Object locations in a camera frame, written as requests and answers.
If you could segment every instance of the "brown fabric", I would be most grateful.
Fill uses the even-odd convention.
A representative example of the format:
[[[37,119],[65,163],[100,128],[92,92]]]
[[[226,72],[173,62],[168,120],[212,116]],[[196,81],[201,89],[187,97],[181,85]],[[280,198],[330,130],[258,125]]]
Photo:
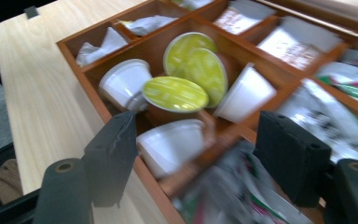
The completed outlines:
[[[21,182],[17,161],[5,161],[0,168],[0,201],[9,203],[22,196]]]

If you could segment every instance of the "wooden organizer tray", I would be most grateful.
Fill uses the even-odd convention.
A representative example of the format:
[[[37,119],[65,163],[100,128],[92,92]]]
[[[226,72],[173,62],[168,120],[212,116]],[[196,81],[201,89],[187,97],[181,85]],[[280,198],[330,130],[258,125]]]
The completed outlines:
[[[213,24],[213,21],[223,13],[227,6],[228,0],[216,0],[205,7],[187,11],[168,0],[148,0],[83,31],[70,35],[57,43],[65,60],[73,69],[80,84],[105,122],[121,111],[98,94],[98,85],[103,75],[116,64],[136,58],[145,60],[150,64],[153,77],[165,76],[162,64],[164,51],[174,38],[187,32],[200,32],[208,35],[216,43],[218,52],[232,56],[232,60],[240,68],[243,68],[247,63],[254,63],[255,69],[277,90],[275,97],[238,124],[213,117],[213,109],[200,111],[200,119],[206,123],[204,130],[206,149],[196,159],[184,165],[173,175],[155,180],[142,160],[137,159],[134,166],[135,171],[168,220],[172,220],[174,216],[168,208],[164,208],[163,204],[167,201],[164,201],[160,194],[163,192],[168,198],[180,194],[194,178],[211,166],[239,139],[244,138],[255,143],[259,111],[279,108],[301,85],[302,78],[314,79],[322,88],[358,116],[358,102],[356,100],[312,77],[319,67],[337,60],[345,49],[358,49],[357,37],[335,30],[334,32],[344,42],[314,60],[305,70],[301,71],[255,46],[279,25],[282,16],[290,15],[290,13],[277,10],[275,15],[266,18],[248,31],[240,35],[232,35]],[[118,22],[120,20],[135,21],[154,15],[179,19],[145,36],[133,35]],[[95,46],[100,46],[107,27],[113,27],[130,44],[94,63],[83,67],[77,65],[76,55],[82,44],[89,41]],[[137,114],[137,125],[138,134],[154,127],[147,119],[147,112]]]

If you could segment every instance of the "light wood tabletop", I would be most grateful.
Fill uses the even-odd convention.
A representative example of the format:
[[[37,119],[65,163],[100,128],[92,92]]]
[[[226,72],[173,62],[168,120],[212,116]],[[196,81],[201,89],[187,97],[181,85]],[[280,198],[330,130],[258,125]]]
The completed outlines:
[[[0,71],[24,194],[40,188],[53,162],[81,158],[104,125],[56,42],[143,1],[58,0],[29,20],[21,14],[0,23]],[[94,218],[167,222],[135,172],[120,208],[94,208]]]

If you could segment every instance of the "wooden table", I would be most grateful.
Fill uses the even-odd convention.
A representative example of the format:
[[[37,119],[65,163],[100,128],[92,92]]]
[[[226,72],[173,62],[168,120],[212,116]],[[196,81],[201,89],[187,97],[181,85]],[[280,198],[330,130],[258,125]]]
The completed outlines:
[[[37,17],[0,23],[0,71],[24,194],[40,188],[53,162],[80,158],[103,127],[56,42],[143,1],[58,0]],[[163,213],[135,172],[119,209],[94,208],[96,223],[166,223]]]

